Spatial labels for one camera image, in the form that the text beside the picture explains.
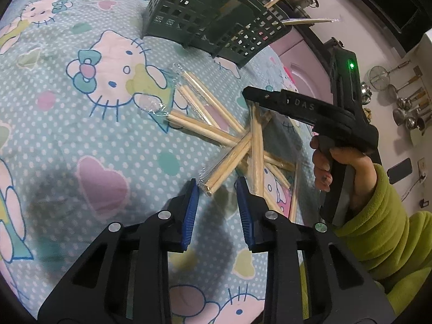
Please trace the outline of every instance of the black gripper frame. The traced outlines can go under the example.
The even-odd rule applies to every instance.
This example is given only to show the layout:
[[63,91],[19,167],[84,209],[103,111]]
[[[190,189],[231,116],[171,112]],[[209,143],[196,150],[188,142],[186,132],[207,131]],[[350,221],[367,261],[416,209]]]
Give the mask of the black gripper frame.
[[185,195],[145,222],[111,223],[49,294],[38,323],[171,324],[167,252],[186,250],[183,222],[198,193],[192,179]]
[[[244,177],[237,196],[246,201],[250,220],[242,218],[249,250],[268,252],[263,324],[390,324],[394,311],[351,251],[325,224],[306,227],[269,212],[262,197],[249,193]],[[298,251],[303,254],[309,318],[303,320]]]

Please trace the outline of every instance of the dark green basket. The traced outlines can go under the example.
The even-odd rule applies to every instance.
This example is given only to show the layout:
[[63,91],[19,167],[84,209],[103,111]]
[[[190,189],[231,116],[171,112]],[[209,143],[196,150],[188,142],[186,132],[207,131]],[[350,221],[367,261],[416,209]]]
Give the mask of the dark green basket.
[[269,0],[237,0],[229,14],[220,9],[230,0],[150,0],[144,13],[144,35],[193,46],[244,66],[267,45],[291,28],[280,21],[288,16]]

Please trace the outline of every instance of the smartphone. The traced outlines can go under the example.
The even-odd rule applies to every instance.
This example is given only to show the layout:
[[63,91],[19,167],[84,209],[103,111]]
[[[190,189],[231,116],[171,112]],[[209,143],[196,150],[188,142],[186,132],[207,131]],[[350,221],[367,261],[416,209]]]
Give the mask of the smartphone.
[[399,180],[407,177],[413,172],[413,166],[411,165],[411,160],[409,158],[403,160],[402,162],[396,164],[387,171],[388,179],[390,184],[394,184]]

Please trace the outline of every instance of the bedsheet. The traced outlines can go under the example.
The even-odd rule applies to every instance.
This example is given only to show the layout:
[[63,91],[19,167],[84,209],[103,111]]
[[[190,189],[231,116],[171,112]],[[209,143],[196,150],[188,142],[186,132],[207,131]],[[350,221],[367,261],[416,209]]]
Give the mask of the bedsheet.
[[[35,317],[107,224],[144,221],[220,156],[215,143],[141,109],[152,95],[193,115],[172,64],[191,70],[242,124],[245,86],[295,90],[269,47],[238,69],[140,39],[148,1],[13,0],[0,20],[0,272]],[[303,164],[299,223],[318,219],[310,138],[309,127],[281,115],[264,132],[266,150]],[[247,250],[236,177],[213,198],[200,196],[188,251],[169,255],[175,323],[249,324],[264,307],[266,254]],[[290,191],[268,171],[265,182],[288,214]]]

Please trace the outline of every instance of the metal screw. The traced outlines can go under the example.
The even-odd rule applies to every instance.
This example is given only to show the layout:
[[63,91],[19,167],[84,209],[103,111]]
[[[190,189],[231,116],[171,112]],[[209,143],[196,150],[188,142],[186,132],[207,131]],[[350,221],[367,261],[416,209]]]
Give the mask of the metal screw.
[[167,220],[171,217],[170,211],[160,211],[158,214],[160,220]]
[[111,223],[108,226],[108,230],[111,231],[112,233],[115,233],[116,231],[119,231],[121,228],[120,223]]
[[275,220],[277,218],[277,213],[275,211],[267,211],[266,218],[268,220]]
[[327,225],[324,223],[317,223],[315,224],[315,230],[319,231],[320,233],[325,233],[327,231]]

